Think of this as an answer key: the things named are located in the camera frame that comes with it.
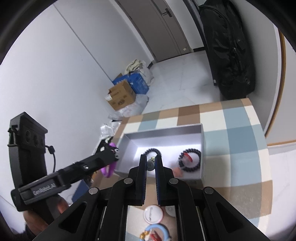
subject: screw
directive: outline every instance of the screw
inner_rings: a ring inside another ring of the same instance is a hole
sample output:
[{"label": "screw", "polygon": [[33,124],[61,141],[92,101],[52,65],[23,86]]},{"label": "screw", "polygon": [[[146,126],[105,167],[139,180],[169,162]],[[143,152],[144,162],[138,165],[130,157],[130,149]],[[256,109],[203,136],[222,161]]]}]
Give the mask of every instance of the screw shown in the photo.
[{"label": "screw", "polygon": [[93,187],[93,188],[90,188],[89,189],[89,193],[92,195],[92,194],[96,194],[98,192],[98,189]]},{"label": "screw", "polygon": [[214,190],[213,190],[213,188],[207,187],[207,188],[205,188],[205,193],[207,193],[207,194],[213,194],[214,193]]},{"label": "screw", "polygon": [[170,184],[177,184],[178,183],[178,179],[177,178],[171,178],[169,180]]},{"label": "screw", "polygon": [[132,180],[131,178],[128,177],[128,178],[124,179],[123,182],[124,182],[125,184],[130,184],[130,183],[133,182],[133,180]]}]

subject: table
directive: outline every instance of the table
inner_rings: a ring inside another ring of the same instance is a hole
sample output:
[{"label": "table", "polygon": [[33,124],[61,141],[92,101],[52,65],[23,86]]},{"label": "table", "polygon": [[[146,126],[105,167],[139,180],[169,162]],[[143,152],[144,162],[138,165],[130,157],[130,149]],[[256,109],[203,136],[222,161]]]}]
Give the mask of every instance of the table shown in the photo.
[{"label": "table", "polygon": [[[203,185],[217,190],[265,233],[272,207],[272,178],[264,133],[249,99],[193,105],[125,118],[113,142],[119,144],[127,133],[197,123],[203,124],[206,142]],[[150,185],[146,191],[147,203],[157,204],[153,181]],[[129,208],[127,240],[138,239],[147,226],[143,220],[143,207]],[[174,218],[167,214],[163,222],[175,225]]]}]

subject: purple bracelet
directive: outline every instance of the purple bracelet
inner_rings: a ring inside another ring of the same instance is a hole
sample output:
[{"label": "purple bracelet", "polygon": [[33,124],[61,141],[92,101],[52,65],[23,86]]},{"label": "purple bracelet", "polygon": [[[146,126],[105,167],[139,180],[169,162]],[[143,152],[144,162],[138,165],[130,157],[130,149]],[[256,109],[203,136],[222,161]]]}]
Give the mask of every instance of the purple bracelet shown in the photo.
[{"label": "purple bracelet", "polygon": [[[116,145],[112,142],[109,146],[116,147]],[[110,165],[103,167],[101,172],[104,177],[108,178],[111,177],[116,167],[116,162],[111,163]]]}]

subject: cardboard box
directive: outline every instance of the cardboard box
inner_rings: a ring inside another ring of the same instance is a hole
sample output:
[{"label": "cardboard box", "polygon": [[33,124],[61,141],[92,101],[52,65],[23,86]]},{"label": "cardboard box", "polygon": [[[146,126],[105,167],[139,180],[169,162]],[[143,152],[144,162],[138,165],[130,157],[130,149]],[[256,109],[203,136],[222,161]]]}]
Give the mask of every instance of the cardboard box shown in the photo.
[{"label": "cardboard box", "polygon": [[105,97],[114,110],[119,110],[135,102],[136,94],[130,87],[129,83],[124,80],[109,89]]},{"label": "cardboard box", "polygon": [[122,73],[120,73],[119,75],[116,76],[116,78],[114,80],[116,80],[117,78],[120,78],[122,76],[123,76]]},{"label": "cardboard box", "polygon": [[131,88],[136,94],[145,95],[149,90],[148,85],[144,81],[142,75],[139,73],[130,74],[130,75],[126,74],[124,76],[116,78],[115,80],[112,81],[112,83],[116,85],[117,83],[120,83],[124,80],[126,80],[130,84]]}]

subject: white floor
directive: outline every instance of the white floor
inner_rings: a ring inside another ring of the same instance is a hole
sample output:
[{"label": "white floor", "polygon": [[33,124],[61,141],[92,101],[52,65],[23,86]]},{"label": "white floor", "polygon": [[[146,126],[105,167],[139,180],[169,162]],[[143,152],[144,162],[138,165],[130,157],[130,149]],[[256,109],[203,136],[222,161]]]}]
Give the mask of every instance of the white floor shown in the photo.
[{"label": "white floor", "polygon": [[296,150],[270,155],[270,167],[273,198],[266,235],[270,240],[288,241],[291,231],[296,232]]},{"label": "white floor", "polygon": [[147,93],[149,102],[143,114],[220,101],[205,51],[156,63],[151,71],[154,80]]}]

